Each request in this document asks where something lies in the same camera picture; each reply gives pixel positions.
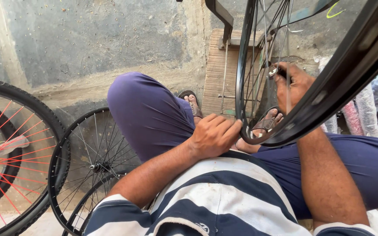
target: wheel hub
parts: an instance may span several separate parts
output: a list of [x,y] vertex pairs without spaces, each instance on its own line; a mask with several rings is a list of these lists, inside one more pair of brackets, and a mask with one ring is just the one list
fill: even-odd
[[96,162],[90,166],[90,169],[92,169],[95,173],[103,172],[107,173],[109,172],[109,169],[111,168],[110,164],[108,162]]

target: shirt logo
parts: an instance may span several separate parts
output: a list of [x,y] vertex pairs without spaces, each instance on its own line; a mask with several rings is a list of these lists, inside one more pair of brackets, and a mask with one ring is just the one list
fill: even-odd
[[195,223],[197,226],[201,227],[203,230],[205,230],[205,232],[207,233],[210,233],[210,228],[208,228],[208,226],[206,226],[204,223]]

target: blue and white striped shirt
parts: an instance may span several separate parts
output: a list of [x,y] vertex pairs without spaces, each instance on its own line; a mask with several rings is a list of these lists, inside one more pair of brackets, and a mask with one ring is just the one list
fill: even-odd
[[[86,236],[307,236],[275,176],[235,151],[198,162],[167,185],[150,211],[120,194],[92,212]],[[375,236],[370,227],[331,223],[315,236]]]

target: knee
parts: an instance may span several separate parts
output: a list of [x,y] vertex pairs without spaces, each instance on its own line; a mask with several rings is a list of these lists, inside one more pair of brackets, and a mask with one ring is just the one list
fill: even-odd
[[141,89],[144,89],[144,82],[150,80],[140,72],[128,72],[121,74],[113,81],[108,90],[107,101],[108,104],[124,99],[132,99],[137,94],[141,94]]

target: hand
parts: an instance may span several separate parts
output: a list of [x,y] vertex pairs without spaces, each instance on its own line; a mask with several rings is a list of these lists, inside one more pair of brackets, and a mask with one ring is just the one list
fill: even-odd
[[[298,68],[295,64],[280,62],[279,67],[284,71],[287,71],[291,76],[291,109],[297,105],[303,95],[307,90],[312,86],[312,83],[315,81],[315,78],[308,75],[304,70]],[[276,96],[278,98],[278,106],[281,109],[282,113],[287,114],[287,83],[286,79],[281,75],[275,75],[275,83],[277,87]]]
[[236,142],[241,128],[240,120],[234,122],[223,116],[210,114],[199,121],[187,142],[198,160],[218,157]]

